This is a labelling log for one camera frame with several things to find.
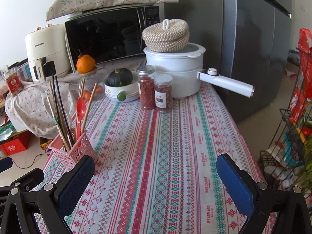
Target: green knob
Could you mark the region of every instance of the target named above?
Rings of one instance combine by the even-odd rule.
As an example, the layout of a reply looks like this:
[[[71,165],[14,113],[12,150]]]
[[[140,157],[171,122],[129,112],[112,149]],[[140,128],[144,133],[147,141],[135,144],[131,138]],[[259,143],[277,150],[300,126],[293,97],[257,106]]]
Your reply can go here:
[[[117,95],[117,99],[118,99],[118,101],[120,101],[120,102],[125,101],[125,99],[126,99],[126,93],[125,93],[124,91],[119,92],[118,95]]]

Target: gray refrigerator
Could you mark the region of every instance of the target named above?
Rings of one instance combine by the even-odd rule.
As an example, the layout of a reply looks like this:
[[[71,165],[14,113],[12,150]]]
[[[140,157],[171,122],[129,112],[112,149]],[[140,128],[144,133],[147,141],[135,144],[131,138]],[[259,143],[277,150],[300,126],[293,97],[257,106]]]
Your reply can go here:
[[[252,98],[217,88],[238,122],[278,94],[291,36],[291,0],[179,0],[165,18],[188,22],[190,42],[206,48],[204,68],[255,86]]]

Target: microwave control panel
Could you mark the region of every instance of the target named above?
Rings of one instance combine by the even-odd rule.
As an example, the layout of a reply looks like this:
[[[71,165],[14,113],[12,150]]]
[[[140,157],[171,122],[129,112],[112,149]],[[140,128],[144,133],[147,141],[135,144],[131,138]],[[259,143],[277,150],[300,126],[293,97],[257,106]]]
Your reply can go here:
[[[146,19],[146,27],[159,23],[160,22],[159,7],[158,6],[145,7],[145,19]]]

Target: pink basket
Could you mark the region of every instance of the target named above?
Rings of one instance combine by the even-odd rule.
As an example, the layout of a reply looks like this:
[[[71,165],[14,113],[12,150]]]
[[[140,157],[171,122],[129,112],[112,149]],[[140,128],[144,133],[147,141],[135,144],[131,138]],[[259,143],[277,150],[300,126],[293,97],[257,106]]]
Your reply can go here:
[[[82,133],[82,135],[79,137],[79,139],[69,152],[60,150],[63,147],[64,146],[60,135],[57,135],[57,137],[55,137],[48,146],[48,148],[53,150],[53,152],[57,155],[57,158],[69,170],[71,170],[84,155],[92,157],[94,159],[94,162],[96,162],[96,153],[94,152],[94,149],[92,148],[85,132]]]

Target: bolt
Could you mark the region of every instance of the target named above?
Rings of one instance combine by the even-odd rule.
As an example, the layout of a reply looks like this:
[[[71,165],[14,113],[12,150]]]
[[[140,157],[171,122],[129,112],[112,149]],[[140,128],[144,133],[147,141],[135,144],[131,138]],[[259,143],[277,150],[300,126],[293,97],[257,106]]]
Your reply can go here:
[[[257,186],[261,189],[261,190],[266,190],[268,188],[268,185],[264,182],[259,182],[257,184]]]
[[[294,190],[295,193],[301,193],[301,188],[298,187],[298,186],[294,186],[293,190]]]
[[[53,184],[52,183],[47,183],[44,185],[43,189],[46,191],[50,191],[53,188]]]
[[[11,195],[15,195],[17,193],[18,193],[18,188],[15,187],[11,190]]]

